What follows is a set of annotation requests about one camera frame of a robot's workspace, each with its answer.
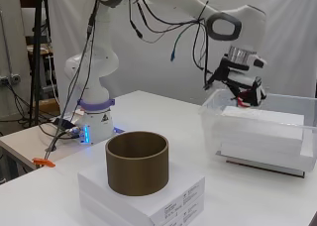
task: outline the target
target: white box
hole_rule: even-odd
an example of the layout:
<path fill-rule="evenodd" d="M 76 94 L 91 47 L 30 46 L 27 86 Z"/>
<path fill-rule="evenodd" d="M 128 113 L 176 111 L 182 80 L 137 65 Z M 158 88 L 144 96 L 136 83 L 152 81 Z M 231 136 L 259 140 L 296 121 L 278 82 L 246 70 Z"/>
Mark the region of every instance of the white box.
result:
<path fill-rule="evenodd" d="M 132 197 L 116 193 L 108 185 L 105 164 L 78 174 L 79 190 L 116 212 L 134 226 L 163 225 L 204 193 L 205 178 L 175 164 L 169 165 L 169 182 L 157 193 Z"/>
<path fill-rule="evenodd" d="M 221 155 L 288 169 L 312 171 L 316 164 L 313 147 L 313 133 L 311 130 L 305 130 L 303 145 L 298 156 L 259 150 L 226 142 L 221 144 Z"/>
<path fill-rule="evenodd" d="M 295 156 L 300 154 L 303 129 L 290 126 L 303 126 L 303 115 L 227 106 L 222 116 L 238 120 L 245 118 L 245 121 L 220 118 L 214 128 L 214 135 L 217 135 L 220 142 Z"/>
<path fill-rule="evenodd" d="M 83 213 L 92 226 L 132 226 L 129 222 L 121 218 L 86 193 L 80 192 L 80 204 Z M 198 199 L 187 205 L 183 211 L 163 226 L 187 226 L 204 209 L 204 194 Z"/>

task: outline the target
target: cardboard tube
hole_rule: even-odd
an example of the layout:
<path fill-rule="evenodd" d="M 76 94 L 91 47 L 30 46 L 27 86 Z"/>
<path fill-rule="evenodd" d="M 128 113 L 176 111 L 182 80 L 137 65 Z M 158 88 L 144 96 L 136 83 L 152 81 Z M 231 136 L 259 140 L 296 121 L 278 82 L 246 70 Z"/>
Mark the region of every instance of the cardboard tube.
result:
<path fill-rule="evenodd" d="M 168 141 L 149 132 L 118 135 L 106 145 L 109 186 L 128 196 L 149 195 L 168 183 Z"/>

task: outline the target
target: white backdrop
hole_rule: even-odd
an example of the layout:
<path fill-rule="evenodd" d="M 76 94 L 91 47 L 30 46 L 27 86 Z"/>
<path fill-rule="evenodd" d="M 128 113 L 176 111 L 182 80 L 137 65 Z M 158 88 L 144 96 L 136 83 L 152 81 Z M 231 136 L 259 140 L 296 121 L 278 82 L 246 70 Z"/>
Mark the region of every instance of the white backdrop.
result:
<path fill-rule="evenodd" d="M 267 31 L 260 55 L 269 67 L 253 74 L 263 77 L 264 87 L 271 93 L 314 96 L 316 83 L 317 0 L 209 0 L 218 9 L 231 9 L 251 4 L 267 13 Z M 53 30 L 54 61 L 60 102 L 63 104 L 69 80 L 64 63 L 80 54 L 84 32 L 81 26 L 85 0 L 49 0 Z M 166 20 L 187 20 L 174 9 L 153 6 L 154 12 Z M 119 69 L 101 79 L 102 84 L 116 97 L 134 90 L 201 104 L 209 93 L 202 90 L 203 76 L 191 57 L 195 30 L 180 40 L 176 60 L 170 62 L 170 53 L 179 31 L 165 35 L 157 44 L 140 41 L 129 24 L 128 6 L 122 4 L 111 11 L 113 48 L 120 60 Z M 147 33 L 137 10 L 133 14 L 145 38 Z M 216 68 L 228 43 L 210 42 L 209 67 Z M 78 98 L 74 96 L 71 108 Z"/>

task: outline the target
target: wall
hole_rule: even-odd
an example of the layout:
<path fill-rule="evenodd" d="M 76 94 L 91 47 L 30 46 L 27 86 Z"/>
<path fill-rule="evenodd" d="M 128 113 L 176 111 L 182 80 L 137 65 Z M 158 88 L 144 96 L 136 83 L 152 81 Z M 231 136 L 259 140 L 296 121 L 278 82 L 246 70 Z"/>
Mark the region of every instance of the wall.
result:
<path fill-rule="evenodd" d="M 15 89 L 22 98 L 29 101 L 30 67 L 24 38 L 20 0 L 0 0 L 0 9 L 3 11 L 13 72 L 19 73 L 22 77 L 21 83 L 15 86 Z M 0 27 L 0 75 L 8 74 L 8 61 Z M 17 109 L 11 92 L 6 87 L 0 87 L 0 118 L 14 113 L 17 113 Z"/>

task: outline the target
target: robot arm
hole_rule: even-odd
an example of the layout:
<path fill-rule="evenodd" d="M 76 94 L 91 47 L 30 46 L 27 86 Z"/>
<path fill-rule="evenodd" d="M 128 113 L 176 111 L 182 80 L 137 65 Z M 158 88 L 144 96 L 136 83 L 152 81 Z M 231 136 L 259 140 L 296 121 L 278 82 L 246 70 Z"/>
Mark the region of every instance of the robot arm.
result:
<path fill-rule="evenodd" d="M 94 7 L 98 2 L 89 0 Z M 252 6 L 235 10 L 218 11 L 200 0 L 150 0 L 170 7 L 177 7 L 193 17 L 194 21 L 204 23 L 208 36 L 217 41 L 230 41 L 231 47 L 220 62 L 219 67 L 206 81 L 208 89 L 215 80 L 226 84 L 241 106 L 258 106 L 265 99 L 259 77 L 247 76 L 253 67 L 264 67 L 265 62 L 257 56 L 264 37 L 265 13 Z M 84 54 L 71 57 L 65 66 L 66 74 L 76 76 L 82 94 L 78 104 L 84 115 L 76 122 L 83 131 L 82 143 L 99 143 L 113 135 L 110 107 L 114 101 L 109 92 L 101 86 L 99 78 L 115 71 L 119 60 L 111 47 L 109 32 L 110 16 L 108 10 L 115 8 L 122 0 L 99 0 L 97 12 L 89 19 L 87 44 Z"/>
<path fill-rule="evenodd" d="M 205 89 L 215 80 L 225 83 L 243 107 L 259 106 L 266 98 L 259 77 L 248 77 L 250 68 L 264 68 L 266 62 L 257 55 L 265 33 L 265 12 L 253 6 L 218 11 L 200 0 L 150 0 L 180 8 L 194 19 L 203 19 L 210 38 L 231 41 L 228 53 L 208 80 Z"/>

